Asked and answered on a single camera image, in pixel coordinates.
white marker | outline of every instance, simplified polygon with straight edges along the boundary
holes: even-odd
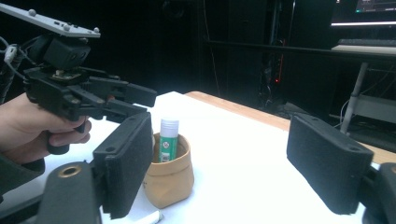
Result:
[[[146,217],[142,217],[134,224],[155,224],[159,223],[163,219],[163,214],[160,211],[155,211]]]

white mounting plate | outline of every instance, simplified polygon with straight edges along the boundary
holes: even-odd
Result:
[[[95,28],[93,31],[69,24],[68,22],[57,21],[49,17],[38,15],[33,9],[27,11],[0,3],[0,11],[21,20],[28,21],[34,25],[40,26],[59,35],[70,37],[100,37],[100,33],[97,28]]]

desk leg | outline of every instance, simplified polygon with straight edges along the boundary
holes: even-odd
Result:
[[[349,122],[352,119],[353,112],[355,110],[356,102],[358,101],[358,96],[361,92],[361,83],[363,82],[364,76],[366,75],[366,70],[368,67],[368,63],[361,64],[361,70],[358,74],[358,79],[355,83],[355,88],[353,92],[350,94],[349,103],[347,104],[346,114],[344,115],[343,123],[341,124],[341,133],[347,133],[347,127],[349,126]]]

computer screen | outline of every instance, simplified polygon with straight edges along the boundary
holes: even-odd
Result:
[[[396,27],[396,0],[334,0],[332,27]]]

green glue stick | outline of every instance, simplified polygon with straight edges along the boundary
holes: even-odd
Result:
[[[172,161],[177,155],[178,119],[161,119],[159,162]]]

